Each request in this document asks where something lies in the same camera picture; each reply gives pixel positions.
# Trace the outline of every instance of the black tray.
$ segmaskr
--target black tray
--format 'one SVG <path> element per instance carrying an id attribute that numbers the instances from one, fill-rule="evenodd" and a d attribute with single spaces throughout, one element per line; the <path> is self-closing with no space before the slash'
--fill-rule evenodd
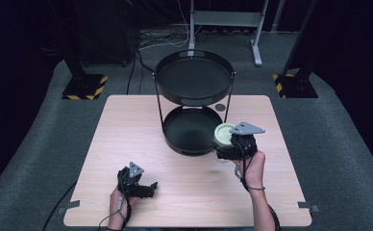
<path id="1" fill-rule="evenodd" d="M 163 123 L 165 141 L 174 151 L 187 156 L 201 156 L 212 151 L 213 132 L 222 123 L 208 107 L 172 110 Z"/>
<path id="2" fill-rule="evenodd" d="M 235 71 L 223 57 L 203 50 L 187 50 L 162 59 L 154 73 L 158 92 L 169 101 L 202 107 L 224 98 L 232 90 Z"/>

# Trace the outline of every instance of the gray carpet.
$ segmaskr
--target gray carpet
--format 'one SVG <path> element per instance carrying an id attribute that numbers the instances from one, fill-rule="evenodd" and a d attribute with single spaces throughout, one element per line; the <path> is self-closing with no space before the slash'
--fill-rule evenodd
<path id="1" fill-rule="evenodd" d="M 321 209 L 313 214 L 311 226 L 298 230 L 373 230 L 373 158 L 336 94 L 312 75 L 319 98 L 281 99 L 272 81 L 272 74 L 283 70 L 296 36 L 264 33 L 262 67 L 254 66 L 252 37 L 209 38 L 198 41 L 196 48 L 216 52 L 232 63 L 233 94 L 270 97 L 305 198 Z M 155 67 L 181 49 L 166 45 L 140 52 L 143 62 Z M 79 176 L 108 96 L 126 92 L 131 67 L 92 64 L 85 68 L 86 73 L 102 73 L 109 80 L 99 99 L 77 101 L 61 99 L 70 72 L 64 62 L 58 64 L 34 125 L 0 178 L 0 230 L 42 229 L 54 205 Z M 138 94 L 139 86 L 140 94 L 155 93 L 151 72 L 136 62 L 129 94 Z M 47 230 L 97 228 L 66 227 L 63 215 L 54 215 Z"/>

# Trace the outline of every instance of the metal leg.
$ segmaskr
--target metal leg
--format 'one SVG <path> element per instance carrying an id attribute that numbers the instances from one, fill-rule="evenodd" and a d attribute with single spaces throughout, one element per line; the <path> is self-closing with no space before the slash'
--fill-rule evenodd
<path id="1" fill-rule="evenodd" d="M 195 49 L 195 1 L 190 0 L 190 21 L 189 21 L 189 46 L 188 56 L 193 56 Z"/>
<path id="2" fill-rule="evenodd" d="M 262 9 L 261 9 L 261 17 L 260 17 L 260 20 L 259 20 L 258 29 L 256 30 L 256 36 L 255 36 L 255 39 L 251 40 L 252 51 L 253 51 L 253 56 L 255 58 L 255 65 L 256 66 L 261 66 L 261 53 L 259 51 L 258 44 L 259 44 L 259 39 L 261 37 L 261 29 L 262 29 L 262 25 L 263 25 L 263 22 L 264 22 L 265 11 L 267 9 L 267 5 L 268 5 L 268 0 L 264 0 L 263 6 L 262 6 Z"/>

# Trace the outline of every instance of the human hand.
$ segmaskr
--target human hand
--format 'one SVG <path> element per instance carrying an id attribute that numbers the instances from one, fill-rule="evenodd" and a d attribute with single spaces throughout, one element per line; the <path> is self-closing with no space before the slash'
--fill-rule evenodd
<path id="1" fill-rule="evenodd" d="M 263 172 L 265 155 L 261 151 L 255 153 L 251 158 L 243 160 L 234 161 L 236 165 L 239 165 L 239 172 L 241 177 L 245 177 L 247 186 L 254 189 L 263 189 Z"/>
<path id="2" fill-rule="evenodd" d="M 120 196 L 122 197 L 121 208 L 117 208 Z M 130 205 L 135 205 L 138 200 L 138 197 L 130 197 Z M 117 187 L 115 187 L 111 194 L 110 214 L 108 228 L 112 230 L 121 230 L 124 218 L 127 217 L 127 200 Z"/>

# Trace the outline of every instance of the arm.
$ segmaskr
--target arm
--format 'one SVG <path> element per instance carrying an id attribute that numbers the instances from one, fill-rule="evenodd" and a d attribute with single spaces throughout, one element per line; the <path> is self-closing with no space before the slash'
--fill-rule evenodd
<path id="1" fill-rule="evenodd" d="M 265 155 L 258 151 L 253 160 L 246 160 L 246 183 L 249 186 L 250 197 L 253 205 L 253 220 L 256 231 L 273 231 L 275 230 L 274 218 L 271 215 L 268 207 L 267 199 L 263 189 L 263 171 L 264 171 Z M 239 161 L 239 171 L 243 174 L 243 161 Z"/>
<path id="2" fill-rule="evenodd" d="M 117 212 L 117 205 L 120 196 L 122 196 L 122 204 L 120 210 Z M 138 200 L 139 198 L 137 197 L 131 197 L 130 204 L 133 206 Z M 110 214 L 111 216 L 109 217 L 108 230 L 121 230 L 124 223 L 123 217 L 127 217 L 127 201 L 117 187 L 111 194 Z"/>

